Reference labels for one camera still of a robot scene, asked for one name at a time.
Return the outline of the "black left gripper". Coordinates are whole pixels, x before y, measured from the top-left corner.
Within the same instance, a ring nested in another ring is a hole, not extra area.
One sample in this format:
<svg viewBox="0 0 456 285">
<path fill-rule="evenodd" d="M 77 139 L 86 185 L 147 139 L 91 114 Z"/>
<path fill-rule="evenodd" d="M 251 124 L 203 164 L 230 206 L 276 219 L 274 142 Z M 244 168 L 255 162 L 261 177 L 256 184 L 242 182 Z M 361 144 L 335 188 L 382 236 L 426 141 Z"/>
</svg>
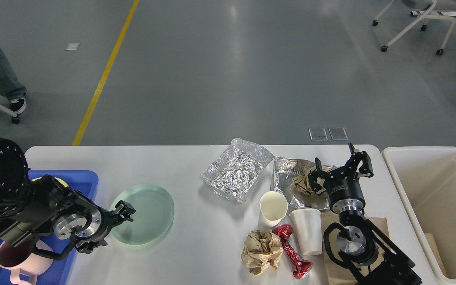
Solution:
<svg viewBox="0 0 456 285">
<path fill-rule="evenodd" d="M 125 221 L 133 222 L 131 217 L 135 208 L 126 201 L 118 201 L 114 210 L 99 208 L 89 213 L 68 213 L 52 220 L 52 230 L 56 238 L 74 238 L 75 249 L 82 254 L 90 254 L 98 247 L 107 246 L 105 237 L 111 229 Z"/>
</svg>

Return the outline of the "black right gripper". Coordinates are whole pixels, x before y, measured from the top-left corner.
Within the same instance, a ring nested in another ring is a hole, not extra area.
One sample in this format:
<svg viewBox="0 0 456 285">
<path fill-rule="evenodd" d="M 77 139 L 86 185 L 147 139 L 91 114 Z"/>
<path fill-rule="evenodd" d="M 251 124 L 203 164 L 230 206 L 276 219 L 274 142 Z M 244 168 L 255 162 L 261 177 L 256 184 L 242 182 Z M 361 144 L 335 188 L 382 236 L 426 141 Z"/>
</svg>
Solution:
<svg viewBox="0 0 456 285">
<path fill-rule="evenodd" d="M 335 214 L 345 210 L 363 211 L 366 202 L 359 179 L 374 176 L 369 154 L 357 150 L 352 143 L 348 146 L 351 157 L 344 166 L 335 169 L 335 177 L 339 180 L 329 180 L 331 169 L 324 168 L 318 157 L 314 161 L 315 168 L 308 174 L 312 192 L 317 196 L 328 196 L 329 209 Z"/>
</svg>

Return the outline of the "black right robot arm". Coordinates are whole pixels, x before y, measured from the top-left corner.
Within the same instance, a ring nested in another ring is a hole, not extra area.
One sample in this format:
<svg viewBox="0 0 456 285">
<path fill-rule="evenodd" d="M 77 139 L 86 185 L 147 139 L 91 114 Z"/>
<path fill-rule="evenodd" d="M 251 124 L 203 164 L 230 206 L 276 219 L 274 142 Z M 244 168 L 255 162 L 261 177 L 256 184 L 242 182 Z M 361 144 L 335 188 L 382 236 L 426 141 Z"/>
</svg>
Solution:
<svg viewBox="0 0 456 285">
<path fill-rule="evenodd" d="M 319 158 L 307 175 L 318 196 L 327 195 L 329 209 L 339 222 L 323 233 L 326 254 L 333 263 L 351 272 L 359 285 L 420 285 L 415 263 L 371 220 L 365 218 L 365 199 L 360 177 L 373 177 L 371 159 L 365 151 L 348 144 L 350 158 L 344 166 L 324 171 Z"/>
</svg>

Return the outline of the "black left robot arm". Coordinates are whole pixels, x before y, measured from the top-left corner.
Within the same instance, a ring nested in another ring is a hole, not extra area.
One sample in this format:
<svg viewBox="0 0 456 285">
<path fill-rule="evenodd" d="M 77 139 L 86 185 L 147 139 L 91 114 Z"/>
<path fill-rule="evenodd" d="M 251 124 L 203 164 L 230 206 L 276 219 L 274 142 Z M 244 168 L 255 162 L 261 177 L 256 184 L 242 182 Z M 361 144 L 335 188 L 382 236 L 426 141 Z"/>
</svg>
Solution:
<svg viewBox="0 0 456 285">
<path fill-rule="evenodd" d="M 0 239 L 13 247 L 61 261 L 73 249 L 90 254 L 106 246 L 112 228 L 133 220 L 128 202 L 109 211 L 52 175 L 32 181 L 29 170 L 20 146 L 0 138 Z"/>
</svg>

